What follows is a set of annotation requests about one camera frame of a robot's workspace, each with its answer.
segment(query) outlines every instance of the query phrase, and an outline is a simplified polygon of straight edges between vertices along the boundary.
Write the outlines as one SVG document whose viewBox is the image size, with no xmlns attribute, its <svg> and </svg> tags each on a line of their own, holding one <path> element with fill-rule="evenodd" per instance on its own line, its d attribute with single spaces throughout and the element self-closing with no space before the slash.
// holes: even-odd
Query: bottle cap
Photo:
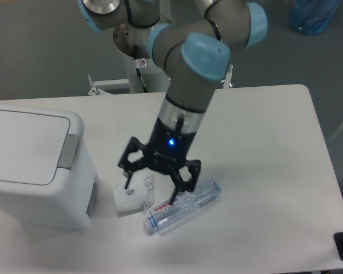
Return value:
<svg viewBox="0 0 343 274">
<path fill-rule="evenodd" d="M 154 221 L 154 219 L 152 217 L 148 217 L 148 218 L 142 220 L 143 226 L 145 227 L 145 229 L 146 229 L 146 231 L 148 232 L 149 235 L 154 234 L 158 230 L 156 224 L 153 225 L 151 223 L 151 220 L 153 221 L 153 223 L 155 223 L 155 221 Z"/>
</svg>

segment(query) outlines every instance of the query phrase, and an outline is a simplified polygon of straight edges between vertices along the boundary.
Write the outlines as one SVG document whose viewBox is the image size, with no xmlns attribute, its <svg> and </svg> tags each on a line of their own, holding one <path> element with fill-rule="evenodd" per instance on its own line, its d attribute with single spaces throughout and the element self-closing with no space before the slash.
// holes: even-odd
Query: black cable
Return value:
<svg viewBox="0 0 343 274">
<path fill-rule="evenodd" d="M 148 25 L 137 25 L 137 24 L 134 24 L 134 23 L 132 23 L 132 22 L 128 22 L 128 23 L 129 23 L 131 26 L 136 27 L 136 28 L 138 28 L 138 29 L 148 29 L 148 28 L 150 28 L 150 27 L 155 26 L 155 25 L 159 22 L 159 20 L 160 20 L 160 17 L 158 17 L 158 19 L 157 19 L 155 22 L 152 22 L 152 23 L 150 23 L 150 24 L 148 24 Z"/>
<path fill-rule="evenodd" d="M 204 18 L 206 19 L 208 13 L 210 12 L 210 10 L 218 3 L 219 1 L 213 2 L 206 10 L 204 13 Z"/>
<path fill-rule="evenodd" d="M 137 58 L 137 46 L 136 45 L 133 46 L 133 59 L 134 60 L 138 59 Z M 142 86 L 143 92 L 144 93 L 149 93 L 149 90 L 147 90 L 147 87 L 145 85 L 145 81 L 143 81 L 143 77 L 142 77 L 141 70 L 139 69 L 139 67 L 136 68 L 136 74 L 139 77 L 139 80 L 141 82 L 141 86 Z"/>
<path fill-rule="evenodd" d="M 205 20 L 210 23 L 213 31 L 215 32 L 216 39 L 221 41 L 221 34 L 220 34 L 220 31 L 218 30 L 218 27 L 215 24 L 215 22 L 213 22 L 213 20 L 210 18 L 205 18 Z"/>
<path fill-rule="evenodd" d="M 131 11 L 130 2 L 128 2 L 128 0 L 124 0 L 123 2 L 125 3 L 128 22 L 132 22 L 132 11 Z"/>
<path fill-rule="evenodd" d="M 168 57 L 169 57 L 169 54 L 177 47 L 177 46 L 179 46 L 180 44 L 183 44 L 184 43 L 184 41 L 180 41 L 180 42 L 178 42 L 178 43 L 176 43 L 174 46 L 172 46 L 170 49 L 169 49 L 169 51 L 167 52 L 167 54 L 166 54 L 166 56 L 165 56 L 165 59 L 164 59 L 164 71 L 166 71 L 166 61 L 167 61 L 167 59 L 168 59 Z"/>
</svg>

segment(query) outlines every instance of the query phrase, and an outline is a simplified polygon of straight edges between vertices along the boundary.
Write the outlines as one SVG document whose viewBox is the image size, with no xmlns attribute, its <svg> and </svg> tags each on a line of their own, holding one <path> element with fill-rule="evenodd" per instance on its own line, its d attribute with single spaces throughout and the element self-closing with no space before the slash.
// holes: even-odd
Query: gray floor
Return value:
<svg viewBox="0 0 343 274">
<path fill-rule="evenodd" d="M 289 27 L 292 1 L 257 2 L 269 31 L 260 44 L 233 52 L 236 87 L 306 85 L 327 138 L 343 120 L 343 0 L 329 28 L 316 36 Z M 192 0 L 161 5 L 179 25 L 201 17 Z M 86 95 L 88 73 L 94 80 L 126 78 L 112 34 L 92 34 L 75 0 L 0 2 L 0 100 Z"/>
</svg>

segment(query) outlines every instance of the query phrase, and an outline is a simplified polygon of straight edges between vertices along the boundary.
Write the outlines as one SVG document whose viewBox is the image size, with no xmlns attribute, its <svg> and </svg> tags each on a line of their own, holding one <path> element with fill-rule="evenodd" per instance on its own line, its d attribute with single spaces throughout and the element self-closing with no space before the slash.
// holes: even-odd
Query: bottle label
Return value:
<svg viewBox="0 0 343 274">
<path fill-rule="evenodd" d="M 160 205 L 154 207 L 154 208 L 151 209 L 151 210 L 154 211 L 154 212 L 158 212 L 158 211 L 160 211 L 160 210 L 166 208 L 168 205 L 169 205 L 169 200 L 163 202 L 162 204 L 160 204 Z"/>
</svg>

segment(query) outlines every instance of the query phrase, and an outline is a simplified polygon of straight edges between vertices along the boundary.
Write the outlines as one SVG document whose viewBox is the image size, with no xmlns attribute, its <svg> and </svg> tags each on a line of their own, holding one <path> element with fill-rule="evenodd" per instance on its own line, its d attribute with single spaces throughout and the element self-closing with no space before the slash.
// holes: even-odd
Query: blue joint cap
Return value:
<svg viewBox="0 0 343 274">
<path fill-rule="evenodd" d="M 93 33 L 101 33 L 102 30 L 99 27 L 97 27 L 97 25 L 93 22 L 93 20 L 91 20 L 91 17 L 87 13 L 87 11 L 86 11 L 83 3 L 82 3 L 82 0 L 77 0 L 77 2 L 78 2 L 79 9 L 81 10 L 82 16 L 84 16 L 85 21 L 86 21 L 87 25 L 90 27 L 91 31 Z"/>
<path fill-rule="evenodd" d="M 151 59 L 153 59 L 153 48 L 154 48 L 154 43 L 158 35 L 164 30 L 169 27 L 174 27 L 171 24 L 160 24 L 158 25 L 152 32 L 150 32 L 149 37 L 147 38 L 146 42 L 146 50 Z"/>
<path fill-rule="evenodd" d="M 229 47 L 215 38 L 191 33 L 182 45 L 182 56 L 189 68 L 207 80 L 221 80 L 230 60 Z"/>
<path fill-rule="evenodd" d="M 264 9 L 257 3 L 246 3 L 250 10 L 250 35 L 247 47 L 263 40 L 268 30 L 268 20 Z"/>
</svg>

